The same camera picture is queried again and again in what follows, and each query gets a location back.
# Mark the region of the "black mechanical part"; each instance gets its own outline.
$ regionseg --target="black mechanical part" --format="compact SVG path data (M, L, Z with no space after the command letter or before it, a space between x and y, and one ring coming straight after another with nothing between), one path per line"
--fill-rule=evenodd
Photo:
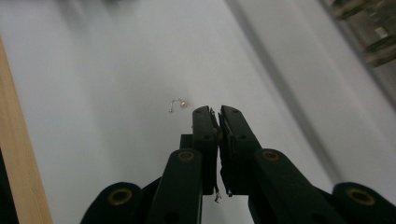
M81 223L134 223L142 197L142 190L135 184L121 182L111 185L93 201Z
M281 152L255 152L256 178L279 223L334 223L345 221Z
M241 111L227 105L221 107L219 143L221 178L228 195L249 195L254 182L254 152L262 148Z
M6 166L0 148L0 223L19 223L14 200L12 198L11 187L9 186Z
M396 207L372 189L355 183L334 187L332 197L337 211L349 223L396 223Z
M218 127L209 106L202 106L192 112L192 148L203 156L203 194L212 195L217 187Z
M171 154L146 223L201 223L202 158L191 148Z
M262 149L239 110L224 105L219 122L208 106L195 110L193 134L181 135L163 177L143 189L104 189L82 223L201 223L203 190L217 189L219 145L224 186L229 195L248 195L256 224L396 224L396 207L372 189L343 183L329 194L312 186L284 154Z

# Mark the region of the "wooden edge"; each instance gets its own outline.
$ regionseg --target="wooden edge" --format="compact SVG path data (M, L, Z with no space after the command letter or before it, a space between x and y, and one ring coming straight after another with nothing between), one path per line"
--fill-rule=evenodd
M20 101L0 37L0 146L20 223L52 223Z

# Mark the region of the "small metal piece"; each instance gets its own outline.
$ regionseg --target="small metal piece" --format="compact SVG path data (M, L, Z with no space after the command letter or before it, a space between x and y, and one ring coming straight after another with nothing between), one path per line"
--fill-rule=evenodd
M268 161L278 161L279 160L279 155L277 155L273 151L264 151L262 153L262 156Z
M171 103L171 107L169 108L169 113L173 113L173 111L174 111L174 109L173 109L173 103L174 103L175 101L180 101L180 107L181 107L181 108L186 108L187 105L188 105L187 101L184 101L184 100L182 100L182 99L175 99L175 100L173 100L172 103Z
M107 201L111 205L122 205L127 203L132 198L132 192L130 189L115 189L107 197Z
M375 198L361 189L348 189L346 195L353 201L367 206L375 204Z
M220 192L217 191L217 192L216 192L216 199L215 199L215 202L216 202L216 203L219 203L219 199L221 199L221 195L220 195Z
M194 154L190 151L182 151L177 156L181 161L192 161L194 159Z

